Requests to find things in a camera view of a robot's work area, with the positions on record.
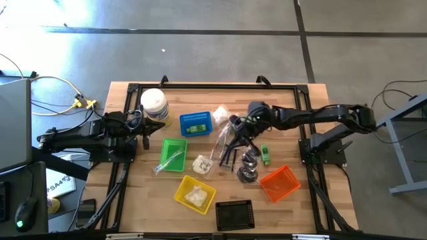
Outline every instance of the orange basket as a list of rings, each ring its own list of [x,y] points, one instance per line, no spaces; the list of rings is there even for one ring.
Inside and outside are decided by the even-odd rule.
[[[273,203],[277,203],[284,197],[301,187],[291,169],[287,165],[281,166],[267,177],[261,180],[261,186]]]

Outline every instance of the green basket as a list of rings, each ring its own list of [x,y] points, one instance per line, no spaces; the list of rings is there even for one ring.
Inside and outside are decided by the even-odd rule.
[[[160,164],[164,164],[178,149],[184,149],[183,154],[180,154],[165,167],[166,171],[184,171],[185,157],[187,156],[187,140],[185,139],[164,139],[163,147],[161,148]]]

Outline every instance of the green object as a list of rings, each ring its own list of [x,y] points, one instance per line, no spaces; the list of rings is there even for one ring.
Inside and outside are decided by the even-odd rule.
[[[270,150],[268,149],[267,145],[261,145],[261,154],[264,165],[269,165],[272,159],[270,157]]]
[[[187,133],[201,133],[206,131],[206,125],[196,125],[186,129]]]
[[[187,156],[187,140],[185,139],[164,139],[161,148],[160,164],[166,163],[179,148],[183,148],[183,153],[179,154],[173,161],[165,167],[166,171],[184,171],[185,157]]]

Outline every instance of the yellow basket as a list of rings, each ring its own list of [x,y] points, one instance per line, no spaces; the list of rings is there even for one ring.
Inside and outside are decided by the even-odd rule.
[[[193,190],[194,186],[200,186],[206,193],[207,197],[203,205],[198,208],[193,203],[190,203],[185,199],[185,196],[190,193]],[[206,214],[207,210],[209,209],[209,206],[212,203],[212,200],[214,200],[216,190],[213,187],[210,187],[206,185],[205,183],[202,183],[201,181],[198,181],[190,176],[185,176],[182,179],[181,185],[179,185],[178,190],[175,193],[175,197],[173,197],[176,201],[179,201],[180,203],[184,204],[185,206],[193,209],[194,211],[198,211],[201,214]]]

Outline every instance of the computer mouse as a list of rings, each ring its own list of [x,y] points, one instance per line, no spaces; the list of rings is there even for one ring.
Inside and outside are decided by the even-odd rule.
[[[15,227],[18,232],[23,233],[30,230],[35,222],[35,212],[37,199],[28,197],[18,205],[15,214]]]

